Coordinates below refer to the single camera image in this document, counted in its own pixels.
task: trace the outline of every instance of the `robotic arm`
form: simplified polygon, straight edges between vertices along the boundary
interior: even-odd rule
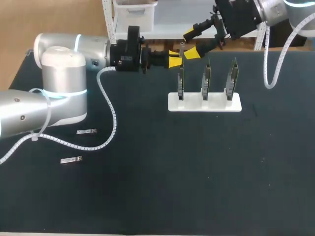
[[[152,52],[148,45],[142,47],[144,43],[140,28],[133,26],[128,29],[127,40],[114,45],[106,37],[40,34],[34,43],[34,59],[42,69],[45,96],[18,90],[0,92],[0,138],[41,129],[48,117],[46,126],[84,120],[86,70],[99,72],[110,67],[138,72],[141,68],[145,73],[151,65],[171,68],[182,64],[177,53]]]
[[[210,20],[193,25],[193,28],[184,35],[186,42],[202,34],[212,25],[217,34],[209,42],[202,42],[185,52],[187,59],[202,58],[208,51],[225,45],[225,36],[230,35],[232,40],[257,29],[265,22],[267,26],[274,26],[286,19],[294,28],[304,19],[315,13],[315,2],[305,0],[216,0],[213,15]],[[309,22],[299,32],[305,37],[315,36],[315,21]]]

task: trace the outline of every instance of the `white holder base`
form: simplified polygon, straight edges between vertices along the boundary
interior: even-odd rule
[[[168,94],[170,112],[240,112],[242,104],[240,95],[234,93],[232,101],[226,99],[224,92],[210,92],[208,101],[202,100],[200,92],[185,92],[184,100],[178,100],[178,93]]]

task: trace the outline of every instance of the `small metal part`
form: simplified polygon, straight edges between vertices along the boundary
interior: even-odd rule
[[[84,129],[84,130],[77,130],[77,135],[80,134],[96,134],[97,129]]]
[[[181,42],[181,48],[179,50],[179,56],[181,58],[184,58],[184,48],[185,48],[185,42]]]
[[[236,58],[234,58],[234,60],[232,61],[231,70],[227,76],[226,86],[225,86],[226,98],[228,101],[232,101],[233,99],[233,94],[235,91],[238,73],[239,73],[239,70],[238,70],[237,61],[236,61]]]
[[[83,160],[82,156],[70,157],[70,158],[61,159],[60,164],[66,164],[66,163],[77,162],[77,161],[82,161],[82,160]]]
[[[184,100],[184,65],[182,64],[178,72],[178,100]]]
[[[210,60],[209,60],[209,63],[206,65],[205,72],[202,75],[201,94],[202,94],[203,101],[208,101],[210,79],[211,79],[211,67],[210,67]]]

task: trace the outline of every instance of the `black table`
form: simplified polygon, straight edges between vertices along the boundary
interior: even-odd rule
[[[118,130],[95,152],[28,140],[0,166],[0,232],[175,235],[314,235],[315,54],[291,52],[273,90],[263,53],[210,53],[212,91],[236,56],[240,113],[171,113],[177,69],[102,77]],[[270,53],[269,76],[279,53]],[[199,91],[207,59],[186,63],[186,91]],[[112,118],[88,72],[89,110],[79,124],[46,133],[95,146]],[[42,87],[27,56],[12,89]],[[97,128],[95,136],[76,130]],[[19,139],[0,142],[3,156]],[[82,163],[60,159],[83,156]]]

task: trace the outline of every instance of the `white shelf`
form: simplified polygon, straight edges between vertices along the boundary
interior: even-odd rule
[[[182,39],[183,34],[195,23],[210,18],[214,0],[159,0],[155,7],[154,30],[141,32],[145,39]],[[114,29],[116,39],[127,39],[127,32],[122,31],[119,15],[115,15]],[[214,38],[216,29],[211,27],[198,38]],[[244,35],[257,37],[257,31]]]

